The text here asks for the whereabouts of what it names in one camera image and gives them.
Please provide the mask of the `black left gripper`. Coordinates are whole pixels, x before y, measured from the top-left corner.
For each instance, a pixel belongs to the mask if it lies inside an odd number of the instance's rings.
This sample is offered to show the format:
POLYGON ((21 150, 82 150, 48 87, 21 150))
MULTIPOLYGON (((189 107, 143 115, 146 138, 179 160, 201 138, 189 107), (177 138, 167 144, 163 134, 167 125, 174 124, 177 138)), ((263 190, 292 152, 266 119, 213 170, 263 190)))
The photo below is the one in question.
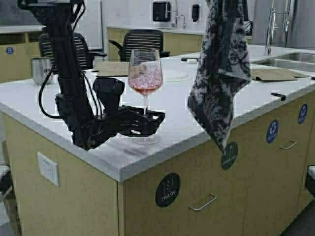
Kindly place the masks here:
POLYGON ((164 112, 132 106, 119 106, 113 115, 97 116, 72 131, 73 144, 84 149, 95 149, 118 133, 128 137, 148 137, 156 133, 165 119, 164 112), (128 123, 130 121, 148 123, 128 123))

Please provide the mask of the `black robot base left corner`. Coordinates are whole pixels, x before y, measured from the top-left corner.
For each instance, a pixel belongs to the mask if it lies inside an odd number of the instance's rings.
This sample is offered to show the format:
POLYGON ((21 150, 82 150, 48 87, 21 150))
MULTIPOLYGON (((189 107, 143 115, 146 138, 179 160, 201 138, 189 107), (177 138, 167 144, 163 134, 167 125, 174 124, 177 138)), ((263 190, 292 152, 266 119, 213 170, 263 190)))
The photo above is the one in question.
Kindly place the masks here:
POLYGON ((11 170, 8 165, 0 166, 0 198, 4 199, 12 190, 11 170))

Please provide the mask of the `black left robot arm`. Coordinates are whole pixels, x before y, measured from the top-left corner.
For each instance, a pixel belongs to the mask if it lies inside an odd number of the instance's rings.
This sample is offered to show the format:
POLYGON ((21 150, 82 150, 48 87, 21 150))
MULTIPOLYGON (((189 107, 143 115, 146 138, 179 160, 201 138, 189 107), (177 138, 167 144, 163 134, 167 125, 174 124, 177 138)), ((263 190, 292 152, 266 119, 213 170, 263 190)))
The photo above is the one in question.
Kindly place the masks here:
POLYGON ((72 133, 74 145, 90 150, 117 134, 149 137, 156 133, 165 113, 120 106, 124 82, 98 76, 93 85, 86 85, 72 27, 86 8, 83 0, 19 0, 17 5, 46 27, 61 91, 55 98, 58 118, 72 133))

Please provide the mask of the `black robot base right corner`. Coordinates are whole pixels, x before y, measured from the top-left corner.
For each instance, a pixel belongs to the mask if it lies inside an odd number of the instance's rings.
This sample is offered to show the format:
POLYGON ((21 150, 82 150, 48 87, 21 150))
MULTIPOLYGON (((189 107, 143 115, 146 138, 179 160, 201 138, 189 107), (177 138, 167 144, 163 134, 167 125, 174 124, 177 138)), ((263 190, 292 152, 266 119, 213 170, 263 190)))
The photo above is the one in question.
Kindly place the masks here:
POLYGON ((309 166, 306 174, 306 189, 315 197, 315 166, 309 166))

